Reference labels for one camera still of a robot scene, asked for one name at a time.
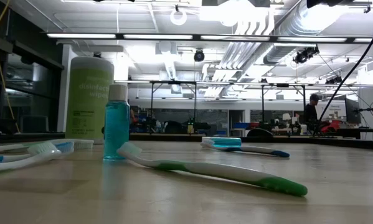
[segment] window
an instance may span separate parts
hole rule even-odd
[[[60,83],[48,68],[16,54],[8,55],[6,82],[43,95],[57,93]]]
[[[9,88],[6,89],[5,97],[7,95],[9,95],[14,117],[22,133],[46,133],[56,130],[56,100]],[[2,118],[12,119],[7,100],[4,100]]]

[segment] bottle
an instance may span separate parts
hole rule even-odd
[[[130,139],[130,105],[127,97],[127,86],[110,85],[105,113],[104,159],[124,159],[117,154],[117,149]]]

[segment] table surface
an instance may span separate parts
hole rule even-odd
[[[102,146],[0,173],[0,223],[373,223],[373,151],[256,144],[290,159],[135,142],[146,159],[216,162],[286,177],[306,197],[185,172],[102,160]]]

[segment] computer monitor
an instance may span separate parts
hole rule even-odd
[[[360,124],[361,123],[361,114],[357,112],[359,109],[359,103],[345,99],[346,102],[346,114],[347,114],[347,122],[350,124]]]

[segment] ceiling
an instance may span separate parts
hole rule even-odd
[[[284,0],[282,8],[274,10],[275,23],[285,15],[297,0]],[[96,32],[96,33],[168,33],[168,34],[234,34],[237,26],[223,26],[218,21],[201,21],[199,10],[201,0],[193,1],[194,6],[187,7],[187,21],[182,26],[174,25],[170,19],[173,6],[133,4],[87,4],[80,2],[62,2],[61,0],[17,0],[11,2],[11,8],[35,23],[47,32]],[[362,36],[373,35],[373,8],[364,14],[364,8],[348,9],[333,24],[325,28],[320,35],[330,36]],[[155,54],[158,41],[124,41],[124,40],[86,40],[71,42],[79,55],[90,52],[93,45],[122,45],[131,59],[130,75],[157,75],[165,70],[162,58]],[[183,51],[174,62],[177,70],[202,71],[203,64],[220,61],[227,51],[228,42],[176,42],[178,47],[190,47],[192,51]],[[341,69],[347,72],[354,62],[362,55],[367,45],[320,44],[320,54],[300,65],[297,69],[291,61],[285,60],[281,66],[275,66],[270,72],[274,82],[293,82],[298,77],[320,77],[331,70]],[[195,49],[203,49],[205,61],[194,62]],[[115,57],[116,52],[108,52],[107,57]],[[364,62],[373,60],[373,48],[367,54]]]

